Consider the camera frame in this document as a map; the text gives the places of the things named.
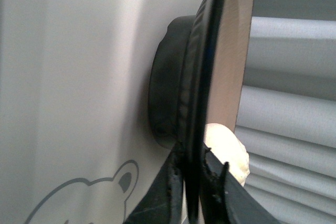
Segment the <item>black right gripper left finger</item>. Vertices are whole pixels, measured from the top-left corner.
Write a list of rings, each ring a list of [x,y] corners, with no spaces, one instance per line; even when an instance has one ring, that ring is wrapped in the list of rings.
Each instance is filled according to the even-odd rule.
[[[185,179],[186,147],[177,142],[127,223],[181,223]]]

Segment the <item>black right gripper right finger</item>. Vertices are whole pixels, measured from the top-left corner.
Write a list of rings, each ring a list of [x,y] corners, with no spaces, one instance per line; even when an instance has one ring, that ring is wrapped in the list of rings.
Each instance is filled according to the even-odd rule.
[[[240,185],[204,143],[198,148],[200,201],[205,223],[279,223]]]

